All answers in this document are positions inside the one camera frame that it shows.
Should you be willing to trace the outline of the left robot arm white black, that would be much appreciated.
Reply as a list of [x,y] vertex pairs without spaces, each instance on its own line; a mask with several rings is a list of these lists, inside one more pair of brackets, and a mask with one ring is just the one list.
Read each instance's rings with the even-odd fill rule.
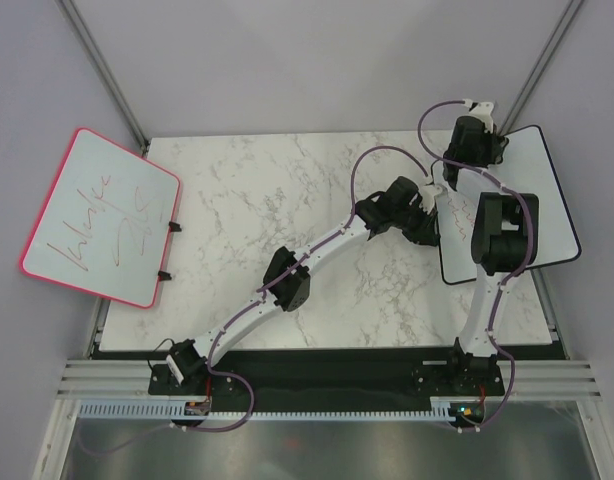
[[419,246],[437,246],[439,185],[419,186],[400,176],[385,191],[357,201],[351,217],[320,239],[295,250],[279,248],[263,277],[263,286],[224,325],[194,339],[174,343],[166,364],[173,385],[194,394],[205,385],[206,375],[243,338],[271,318],[291,313],[309,298],[311,282],[339,255],[395,228]]

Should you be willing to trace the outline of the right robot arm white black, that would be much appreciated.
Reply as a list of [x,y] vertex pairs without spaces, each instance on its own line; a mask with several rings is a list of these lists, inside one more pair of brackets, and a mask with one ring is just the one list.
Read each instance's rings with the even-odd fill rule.
[[463,115],[442,156],[447,186],[476,206],[470,244],[476,288],[444,370],[446,386],[456,394],[504,391],[498,385],[495,323],[516,278],[536,257],[538,197],[514,192],[488,172],[502,162],[507,145],[491,121]]

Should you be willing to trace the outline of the black framed whiteboard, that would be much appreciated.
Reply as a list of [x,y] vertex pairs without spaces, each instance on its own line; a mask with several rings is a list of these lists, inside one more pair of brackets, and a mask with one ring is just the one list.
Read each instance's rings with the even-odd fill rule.
[[[538,242],[530,269],[577,259],[582,248],[541,128],[530,125],[507,135],[503,162],[490,172],[507,187],[539,198]],[[471,237],[476,217],[476,197],[455,192],[443,179],[443,166],[433,168],[436,183],[445,187],[437,197],[440,261],[448,285],[471,282],[476,265],[471,258]]]

